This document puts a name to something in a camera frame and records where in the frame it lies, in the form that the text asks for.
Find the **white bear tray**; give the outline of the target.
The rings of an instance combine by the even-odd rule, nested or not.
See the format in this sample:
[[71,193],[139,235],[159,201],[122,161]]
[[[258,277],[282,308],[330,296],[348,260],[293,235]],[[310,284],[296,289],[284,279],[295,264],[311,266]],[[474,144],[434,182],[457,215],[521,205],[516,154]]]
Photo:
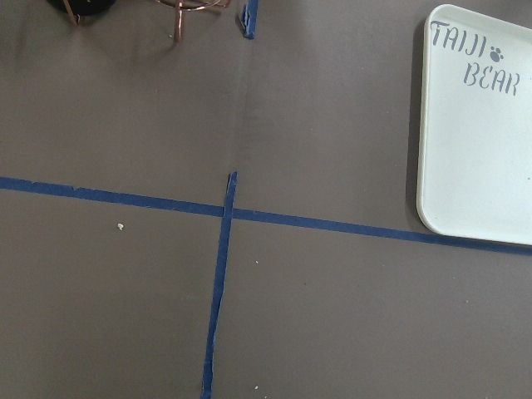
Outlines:
[[442,4],[424,26],[416,209],[432,232],[531,242],[531,31]]

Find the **dark green wine bottle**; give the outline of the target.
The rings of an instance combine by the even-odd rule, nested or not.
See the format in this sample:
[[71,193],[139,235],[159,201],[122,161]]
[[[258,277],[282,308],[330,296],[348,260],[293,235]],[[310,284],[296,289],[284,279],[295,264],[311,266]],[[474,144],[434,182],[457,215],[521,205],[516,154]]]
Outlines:
[[[55,9],[67,12],[67,7],[63,0],[47,0]],[[85,17],[94,16],[111,8],[116,0],[68,0],[71,11],[74,15]]]

